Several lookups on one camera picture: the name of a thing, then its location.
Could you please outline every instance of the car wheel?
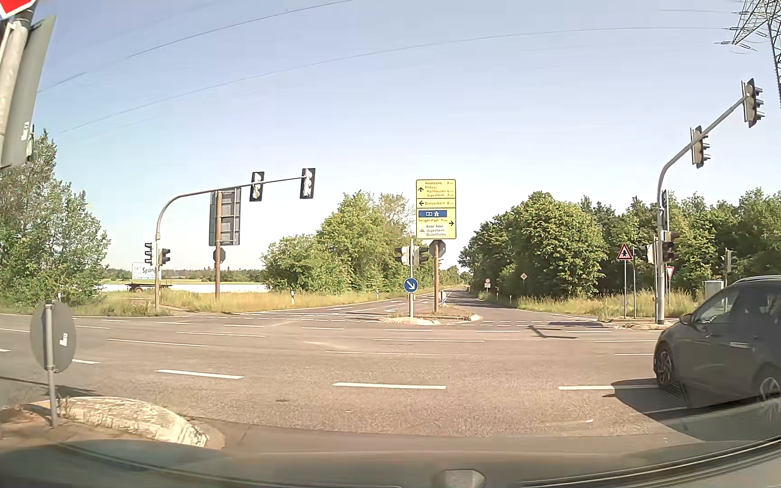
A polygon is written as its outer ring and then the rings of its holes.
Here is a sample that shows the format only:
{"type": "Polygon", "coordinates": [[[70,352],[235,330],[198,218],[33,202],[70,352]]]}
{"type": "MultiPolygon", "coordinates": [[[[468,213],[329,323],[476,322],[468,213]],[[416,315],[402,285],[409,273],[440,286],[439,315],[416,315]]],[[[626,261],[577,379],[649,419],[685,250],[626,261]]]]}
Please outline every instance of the car wheel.
{"type": "Polygon", "coordinates": [[[656,381],[661,388],[674,389],[678,385],[677,373],[674,369],[673,354],[667,344],[660,344],[655,357],[656,381]]]}
{"type": "Polygon", "coordinates": [[[753,382],[755,401],[761,405],[759,414],[768,423],[779,420],[781,413],[781,376],[773,367],[765,366],[755,375],[753,382]]]}

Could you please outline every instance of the power line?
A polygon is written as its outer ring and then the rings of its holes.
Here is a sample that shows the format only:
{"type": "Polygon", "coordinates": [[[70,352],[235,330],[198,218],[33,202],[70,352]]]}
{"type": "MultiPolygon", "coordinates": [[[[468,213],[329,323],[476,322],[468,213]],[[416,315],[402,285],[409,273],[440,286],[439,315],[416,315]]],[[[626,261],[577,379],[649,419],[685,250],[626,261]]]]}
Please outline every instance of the power line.
{"type": "Polygon", "coordinates": [[[57,87],[57,86],[59,86],[59,85],[61,85],[63,83],[68,83],[69,81],[71,81],[71,80],[73,80],[73,79],[75,79],[77,77],[80,77],[80,76],[83,76],[83,75],[88,75],[89,73],[94,73],[94,72],[97,72],[97,71],[105,70],[105,69],[109,68],[110,66],[116,64],[117,62],[125,61],[125,60],[131,59],[133,57],[137,57],[137,56],[140,56],[140,55],[143,55],[143,54],[146,54],[148,52],[155,51],[155,50],[160,50],[162,48],[166,48],[168,46],[171,46],[171,45],[174,45],[174,44],[177,44],[177,43],[180,43],[180,42],[188,41],[188,40],[195,39],[195,38],[200,38],[202,36],[206,36],[207,34],[212,34],[212,33],[215,33],[215,32],[219,32],[219,31],[222,31],[222,30],[226,30],[228,28],[240,27],[240,26],[246,25],[248,23],[253,23],[253,22],[258,22],[258,21],[262,21],[262,20],[267,20],[269,18],[282,17],[282,16],[286,16],[288,14],[294,14],[294,13],[297,13],[297,12],[303,12],[303,11],[312,10],[312,9],[320,9],[322,7],[329,7],[331,5],[347,4],[349,2],[354,2],[354,1],[355,0],[338,0],[337,2],[331,2],[329,4],[320,4],[320,5],[313,5],[313,6],[310,6],[310,7],[303,7],[302,9],[286,10],[284,12],[279,12],[278,14],[272,14],[272,15],[265,16],[265,17],[258,17],[258,18],[246,20],[246,21],[243,21],[243,22],[232,23],[232,24],[226,25],[224,27],[215,27],[215,28],[211,28],[210,30],[204,30],[203,32],[199,32],[197,34],[192,34],[191,36],[186,36],[184,38],[174,39],[173,41],[165,42],[163,44],[159,44],[157,46],[153,46],[151,48],[147,48],[146,50],[137,51],[136,53],[132,53],[132,54],[129,54],[128,56],[125,56],[125,57],[116,59],[114,61],[111,61],[111,62],[105,64],[104,66],[102,66],[101,68],[98,68],[96,70],[83,71],[83,72],[78,73],[76,75],[71,75],[68,78],[65,78],[64,80],[60,80],[60,81],[58,81],[56,83],[53,83],[49,87],[45,87],[45,88],[39,89],[38,93],[42,93],[42,92],[47,91],[49,89],[55,88],[55,87],[57,87]]]}
{"type": "Polygon", "coordinates": [[[258,73],[256,75],[249,75],[249,76],[245,76],[245,77],[242,77],[242,78],[237,78],[235,80],[229,80],[229,81],[222,82],[222,83],[215,83],[215,84],[212,84],[212,85],[207,85],[205,87],[201,87],[201,88],[198,88],[198,89],[193,89],[193,90],[186,91],[186,92],[179,93],[179,94],[174,94],[174,95],[171,95],[171,96],[168,96],[168,97],[165,97],[165,98],[161,98],[161,99],[155,100],[153,102],[144,103],[142,105],[138,105],[138,106],[135,106],[135,107],[132,107],[132,108],[126,108],[125,110],[121,110],[121,111],[116,112],[114,114],[111,114],[109,116],[100,117],[100,118],[97,118],[97,119],[93,119],[93,120],[91,120],[89,122],[84,122],[82,124],[76,125],[74,127],[66,128],[65,130],[62,130],[60,132],[60,134],[65,134],[66,132],[70,132],[72,130],[77,130],[78,128],[81,128],[81,127],[86,127],[88,125],[91,125],[91,124],[94,124],[94,123],[98,123],[98,122],[102,122],[102,121],[105,121],[107,119],[111,119],[111,118],[114,118],[114,117],[119,117],[119,116],[125,115],[125,114],[127,114],[129,112],[134,112],[135,110],[140,110],[141,108],[151,107],[153,105],[158,105],[159,103],[169,102],[171,100],[174,100],[174,99],[177,99],[177,98],[181,98],[183,96],[188,96],[190,94],[201,93],[202,91],[208,91],[208,90],[211,90],[211,89],[217,89],[217,88],[221,88],[221,87],[224,87],[224,86],[227,86],[227,85],[232,85],[234,83],[241,83],[241,82],[245,82],[245,81],[248,81],[248,80],[254,80],[255,78],[261,78],[261,77],[264,77],[264,76],[277,75],[279,73],[286,73],[288,71],[302,70],[304,68],[311,68],[313,66],[320,66],[322,64],[330,64],[332,62],[348,61],[348,60],[352,60],[352,59],[358,59],[358,58],[361,58],[361,57],[377,56],[377,55],[388,54],[388,53],[392,53],[392,52],[405,51],[405,50],[417,50],[417,49],[424,49],[424,48],[432,48],[432,47],[444,46],[444,45],[449,45],[449,44],[457,44],[457,43],[461,43],[461,42],[480,42],[480,41],[491,41],[491,40],[494,40],[494,39],[524,38],[524,37],[529,37],[529,36],[546,36],[546,35],[550,35],[550,34],[573,34],[573,33],[580,33],[580,32],[607,32],[607,31],[617,31],[617,30],[653,30],[653,29],[665,29],[665,28],[668,28],[668,29],[692,29],[692,30],[725,30],[722,27],[698,27],[698,26],[692,26],[692,27],[644,27],[644,26],[642,26],[642,27],[570,28],[570,29],[565,29],[565,30],[542,30],[542,31],[537,31],[537,32],[522,32],[522,33],[519,33],[519,34],[503,34],[501,36],[484,36],[484,37],[480,37],[480,38],[455,39],[455,40],[452,40],[452,41],[430,42],[430,43],[427,43],[427,44],[416,44],[416,45],[413,45],[413,46],[404,46],[402,48],[393,48],[393,49],[389,49],[389,50],[378,50],[378,51],[372,51],[372,52],[367,52],[367,53],[355,54],[355,55],[352,55],[352,56],[337,57],[337,58],[334,58],[334,59],[327,59],[325,61],[308,62],[307,64],[300,64],[298,66],[291,66],[290,68],[283,68],[282,70],[267,71],[267,72],[264,72],[264,73],[258,73]]]}

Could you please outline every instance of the yield sign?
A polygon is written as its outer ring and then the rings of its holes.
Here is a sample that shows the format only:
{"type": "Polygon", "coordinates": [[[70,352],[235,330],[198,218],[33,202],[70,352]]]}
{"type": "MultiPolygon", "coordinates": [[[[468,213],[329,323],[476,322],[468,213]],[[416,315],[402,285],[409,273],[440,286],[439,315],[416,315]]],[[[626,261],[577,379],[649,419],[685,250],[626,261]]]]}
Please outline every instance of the yield sign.
{"type": "Polygon", "coordinates": [[[632,253],[625,244],[622,245],[620,252],[616,255],[616,261],[632,261],[632,253]]]}
{"type": "Polygon", "coordinates": [[[8,18],[28,9],[35,4],[35,0],[0,0],[0,15],[8,18]]]}

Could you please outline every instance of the blue keep right sign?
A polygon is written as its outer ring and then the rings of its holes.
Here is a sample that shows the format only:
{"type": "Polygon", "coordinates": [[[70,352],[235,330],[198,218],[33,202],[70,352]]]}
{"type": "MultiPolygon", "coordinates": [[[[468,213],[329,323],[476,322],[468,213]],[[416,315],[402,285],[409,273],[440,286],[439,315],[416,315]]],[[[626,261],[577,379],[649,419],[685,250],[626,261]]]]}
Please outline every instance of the blue keep right sign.
{"type": "Polygon", "coordinates": [[[418,280],[415,280],[414,278],[406,278],[405,282],[403,282],[403,288],[405,291],[409,292],[410,294],[413,294],[418,291],[418,280]]]}

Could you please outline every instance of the gray car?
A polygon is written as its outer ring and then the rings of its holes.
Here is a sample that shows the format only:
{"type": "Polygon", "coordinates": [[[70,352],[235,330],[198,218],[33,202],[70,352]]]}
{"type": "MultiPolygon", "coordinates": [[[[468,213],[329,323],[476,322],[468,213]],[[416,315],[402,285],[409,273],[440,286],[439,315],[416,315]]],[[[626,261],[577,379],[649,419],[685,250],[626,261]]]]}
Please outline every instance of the gray car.
{"type": "Polygon", "coordinates": [[[680,317],[659,336],[653,371],[662,388],[720,401],[781,394],[781,275],[739,280],[680,317]]]}

